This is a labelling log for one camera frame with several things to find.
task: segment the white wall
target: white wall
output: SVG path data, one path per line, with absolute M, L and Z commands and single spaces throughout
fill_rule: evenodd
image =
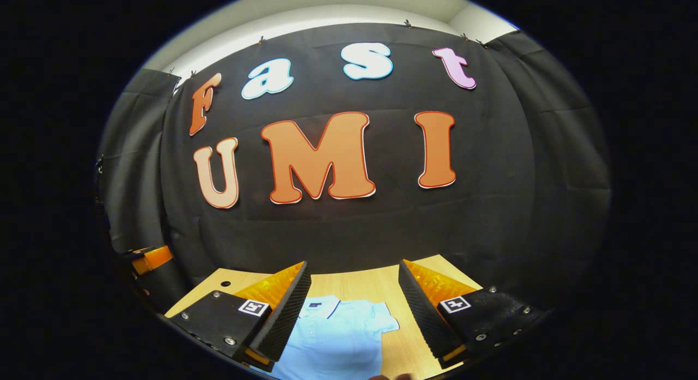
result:
M 227 30 L 189 50 L 160 70 L 164 72 L 172 70 L 173 75 L 182 77 L 184 80 L 191 75 L 192 70 L 202 70 L 227 55 L 254 45 L 259 42 L 262 35 L 264 39 L 271 39 L 302 29 L 346 23 L 404 25 L 405 19 L 409 19 L 411 25 L 415 27 L 434 29 L 453 35 L 459 35 L 462 32 L 439 20 L 394 8 L 371 5 L 321 5 L 277 13 Z
M 474 3 L 469 3 L 455 15 L 449 25 L 458 30 L 458 34 L 465 33 L 469 39 L 483 43 L 517 30 L 506 20 Z

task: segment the hand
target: hand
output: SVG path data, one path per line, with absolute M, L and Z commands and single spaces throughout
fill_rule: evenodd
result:
M 379 376 L 374 376 L 369 378 L 369 380 L 390 380 L 387 378 L 387 376 L 384 375 L 379 375 Z M 395 380 L 412 380 L 412 375 L 409 373 L 403 373 L 403 375 L 399 375 L 398 377 L 395 378 Z

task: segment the light blue shirt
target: light blue shirt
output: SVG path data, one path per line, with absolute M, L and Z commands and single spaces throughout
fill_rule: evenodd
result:
M 382 333 L 399 328 L 386 303 L 306 298 L 281 359 L 265 373 L 281 380 L 368 380 L 381 374 Z

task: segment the wooden table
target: wooden table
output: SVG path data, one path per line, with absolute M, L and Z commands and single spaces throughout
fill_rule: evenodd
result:
M 414 262 L 473 288 L 482 288 L 441 255 Z M 342 301 L 369 300 L 373 303 L 386 303 L 390 313 L 400 324 L 400 329 L 382 335 L 383 375 L 395 378 L 401 373 L 411 373 L 414 380 L 421 380 L 447 372 L 441 369 L 436 358 L 431 355 L 429 347 L 419 332 L 417 322 L 398 284 L 398 270 L 399 266 L 395 265 L 352 273 L 312 275 L 308 297 L 335 295 Z M 219 268 L 170 308 L 165 316 L 170 318 L 180 313 L 213 290 L 234 294 L 267 276 L 270 274 L 244 273 Z M 230 285 L 221 286 L 220 283 L 223 281 L 229 281 Z

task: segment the pink letter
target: pink letter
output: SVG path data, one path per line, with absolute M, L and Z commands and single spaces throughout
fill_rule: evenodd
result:
M 454 83 L 465 89 L 473 89 L 476 87 L 476 81 L 472 77 L 466 76 L 461 65 L 468 65 L 466 59 L 456 56 L 456 53 L 448 47 L 436 49 L 432 51 L 436 57 L 443 60 L 443 65 L 446 67 L 446 73 L 451 77 Z

